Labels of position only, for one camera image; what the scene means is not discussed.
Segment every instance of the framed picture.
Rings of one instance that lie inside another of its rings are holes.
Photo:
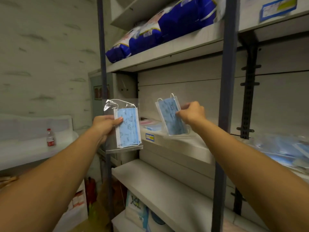
[[[102,100],[102,85],[99,86],[94,86],[93,87],[94,91],[94,98],[95,100]],[[108,94],[108,99],[110,99],[110,93],[109,93],[109,85],[107,85],[107,94]]]

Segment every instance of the hand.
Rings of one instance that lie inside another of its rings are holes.
[[[205,109],[198,102],[187,103],[176,114],[194,130],[198,123],[205,120]]]
[[[100,143],[104,143],[107,136],[111,133],[113,126],[120,124],[123,121],[122,117],[114,119],[113,115],[96,116],[93,119],[92,128],[95,129],[101,135]]]

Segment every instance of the red object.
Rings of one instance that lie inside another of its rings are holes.
[[[51,131],[51,129],[47,129],[47,146],[52,147],[55,145],[55,137],[54,133]]]
[[[93,178],[88,178],[85,181],[85,188],[86,188],[86,199],[87,199],[87,206],[89,204],[93,204],[96,201],[96,184]]]

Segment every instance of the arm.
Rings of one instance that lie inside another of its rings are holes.
[[[66,211],[113,125],[122,118],[99,116],[75,142],[0,194],[1,231],[52,231]]]
[[[271,231],[309,230],[309,185],[261,152],[237,141],[205,118],[192,102],[177,114],[191,125]]]

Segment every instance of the patterned wallpaper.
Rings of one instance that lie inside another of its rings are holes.
[[[124,32],[103,0],[106,47]],[[0,113],[91,125],[87,73],[100,67],[96,0],[0,0]]]

